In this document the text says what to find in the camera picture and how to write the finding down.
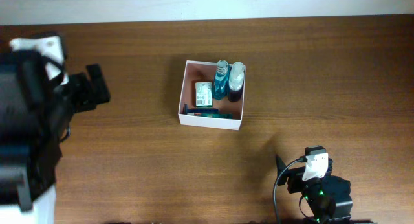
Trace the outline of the blue white toothbrush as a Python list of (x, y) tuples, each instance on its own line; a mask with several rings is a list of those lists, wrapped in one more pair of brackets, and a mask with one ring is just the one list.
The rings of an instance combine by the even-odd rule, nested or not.
[(219, 118), (218, 113), (193, 113), (193, 115), (199, 117)]

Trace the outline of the teal white toothpaste tube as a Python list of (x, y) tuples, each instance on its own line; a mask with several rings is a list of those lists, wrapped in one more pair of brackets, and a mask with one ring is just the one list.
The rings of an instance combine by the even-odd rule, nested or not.
[(222, 114), (222, 113), (219, 113), (219, 118), (232, 119), (232, 114)]

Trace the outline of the blue mouthwash bottle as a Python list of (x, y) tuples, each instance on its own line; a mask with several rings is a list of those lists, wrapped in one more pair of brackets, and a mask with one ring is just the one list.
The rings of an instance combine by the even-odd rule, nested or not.
[(226, 60), (217, 62), (215, 78), (213, 83), (213, 98), (221, 100), (227, 95), (228, 78), (230, 66)]

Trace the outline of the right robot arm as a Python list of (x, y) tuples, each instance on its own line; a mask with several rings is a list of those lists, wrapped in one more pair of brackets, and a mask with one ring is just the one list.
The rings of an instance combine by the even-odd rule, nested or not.
[(304, 157), (300, 157), (285, 164), (281, 157), (276, 156), (278, 176), (272, 195), (276, 194), (278, 186), (283, 185), (287, 185), (290, 194), (300, 193), (300, 201), (306, 201), (312, 211), (312, 216), (305, 215), (302, 223), (350, 223), (353, 207), (351, 182), (332, 174), (332, 159), (328, 159), (327, 172), (323, 177), (304, 181), (305, 167), (292, 167), (303, 160)]

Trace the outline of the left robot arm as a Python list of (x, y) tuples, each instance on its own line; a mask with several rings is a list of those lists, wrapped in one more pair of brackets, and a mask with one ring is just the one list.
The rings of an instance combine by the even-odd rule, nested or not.
[(34, 50), (1, 55), (1, 222), (53, 223), (60, 144), (74, 114), (110, 101), (102, 70), (65, 83), (64, 65)]

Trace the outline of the green white small box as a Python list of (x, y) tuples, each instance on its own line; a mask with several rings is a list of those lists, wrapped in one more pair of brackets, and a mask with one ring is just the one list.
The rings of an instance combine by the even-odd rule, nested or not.
[(212, 83), (195, 83), (195, 107), (213, 107)]

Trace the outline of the blue disposable razor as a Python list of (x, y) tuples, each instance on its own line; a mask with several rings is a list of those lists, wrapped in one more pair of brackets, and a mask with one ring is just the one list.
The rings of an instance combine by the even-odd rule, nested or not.
[(183, 114), (187, 115), (188, 113), (218, 113), (219, 110), (216, 108), (210, 107), (195, 107), (189, 108), (187, 104), (184, 104)]

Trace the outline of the clear purple soap pump bottle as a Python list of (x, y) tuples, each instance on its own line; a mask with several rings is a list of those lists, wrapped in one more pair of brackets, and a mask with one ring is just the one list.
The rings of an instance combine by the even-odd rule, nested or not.
[(228, 100), (230, 102), (237, 102), (240, 100), (243, 93), (245, 79), (245, 65), (241, 62), (235, 62), (232, 65), (228, 80)]

